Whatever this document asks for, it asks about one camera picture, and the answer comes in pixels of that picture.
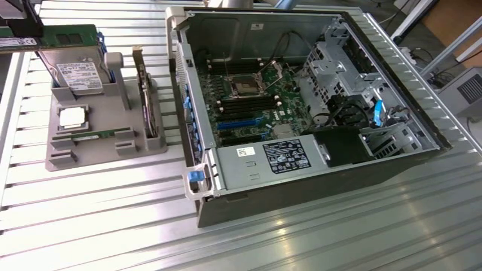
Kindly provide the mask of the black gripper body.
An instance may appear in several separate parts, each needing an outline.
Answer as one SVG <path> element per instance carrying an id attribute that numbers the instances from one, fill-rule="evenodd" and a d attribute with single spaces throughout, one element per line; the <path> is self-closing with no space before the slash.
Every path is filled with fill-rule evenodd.
<path id="1" fill-rule="evenodd" d="M 21 0 L 0 0 L 0 15 L 2 19 L 25 19 L 25 8 Z"/>

